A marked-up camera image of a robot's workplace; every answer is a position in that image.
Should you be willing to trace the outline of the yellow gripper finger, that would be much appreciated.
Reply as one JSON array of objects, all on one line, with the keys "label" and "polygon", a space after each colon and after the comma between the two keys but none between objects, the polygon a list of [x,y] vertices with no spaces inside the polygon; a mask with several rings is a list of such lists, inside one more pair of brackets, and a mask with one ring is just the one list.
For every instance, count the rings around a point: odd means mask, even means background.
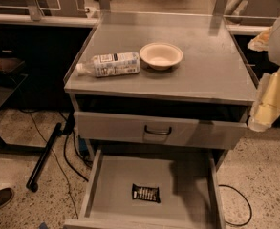
[{"label": "yellow gripper finger", "polygon": [[248,127],[255,132],[264,132],[280,116],[280,68],[273,74],[264,73],[252,105]]},{"label": "yellow gripper finger", "polygon": [[250,40],[248,43],[248,48],[257,52],[267,51],[269,49],[270,33],[271,28],[262,31],[255,38]]}]

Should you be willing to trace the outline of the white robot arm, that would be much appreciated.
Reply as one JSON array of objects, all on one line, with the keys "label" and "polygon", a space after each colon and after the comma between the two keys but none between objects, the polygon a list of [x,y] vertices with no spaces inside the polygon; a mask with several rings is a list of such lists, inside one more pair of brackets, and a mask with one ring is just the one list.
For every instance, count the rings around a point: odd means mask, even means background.
[{"label": "white robot arm", "polygon": [[269,61],[279,66],[275,73],[263,74],[250,111],[248,127],[255,132],[264,132],[280,116],[280,16],[270,28],[251,39],[248,48],[267,51]]}]

